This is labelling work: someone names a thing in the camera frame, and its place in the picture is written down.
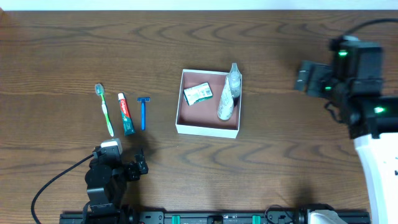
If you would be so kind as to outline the clear spray bottle dark liquid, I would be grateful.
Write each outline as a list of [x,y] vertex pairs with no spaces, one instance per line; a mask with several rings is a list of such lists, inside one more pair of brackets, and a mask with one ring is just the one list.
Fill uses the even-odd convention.
[[241,72],[238,69],[237,63],[232,63],[231,70],[228,75],[229,87],[231,96],[233,97],[234,106],[238,104],[241,95]]

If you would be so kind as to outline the green white toothbrush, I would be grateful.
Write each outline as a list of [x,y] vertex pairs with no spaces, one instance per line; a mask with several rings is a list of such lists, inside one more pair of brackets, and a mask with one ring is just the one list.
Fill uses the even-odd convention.
[[110,118],[109,118],[108,109],[107,109],[106,101],[105,101],[105,97],[104,97],[105,96],[104,86],[100,83],[97,83],[95,85],[95,92],[101,98],[101,108],[102,108],[102,111],[103,111],[103,114],[104,114],[104,117],[106,120],[106,125],[107,125],[109,135],[111,137],[114,137],[114,130],[113,130]]

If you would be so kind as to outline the white cosmetic tube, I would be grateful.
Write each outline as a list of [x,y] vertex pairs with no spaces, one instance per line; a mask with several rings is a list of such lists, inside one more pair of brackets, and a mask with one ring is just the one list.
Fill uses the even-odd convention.
[[232,117],[234,101],[231,94],[229,79],[226,77],[224,88],[221,94],[217,115],[220,120],[226,121]]

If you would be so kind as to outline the green white soap packet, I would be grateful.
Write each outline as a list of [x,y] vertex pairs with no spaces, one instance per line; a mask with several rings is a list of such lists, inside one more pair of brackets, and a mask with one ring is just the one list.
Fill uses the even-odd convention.
[[213,97],[213,93],[208,82],[184,89],[183,95],[189,106],[201,101],[209,100]]

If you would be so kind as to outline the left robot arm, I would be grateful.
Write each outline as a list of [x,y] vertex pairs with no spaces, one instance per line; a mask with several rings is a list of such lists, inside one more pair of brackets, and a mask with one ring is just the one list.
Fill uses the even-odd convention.
[[84,214],[84,218],[94,222],[133,222],[134,212],[121,202],[127,183],[139,180],[149,171],[144,153],[139,151],[134,161],[124,163],[117,146],[97,146],[93,157],[85,175],[91,212]]

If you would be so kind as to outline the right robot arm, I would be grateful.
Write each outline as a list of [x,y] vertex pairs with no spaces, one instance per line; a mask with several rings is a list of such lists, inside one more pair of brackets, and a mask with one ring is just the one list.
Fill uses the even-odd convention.
[[338,109],[366,178],[373,223],[397,223],[397,97],[382,94],[383,49],[343,35],[330,44],[331,64],[304,60],[294,88]]

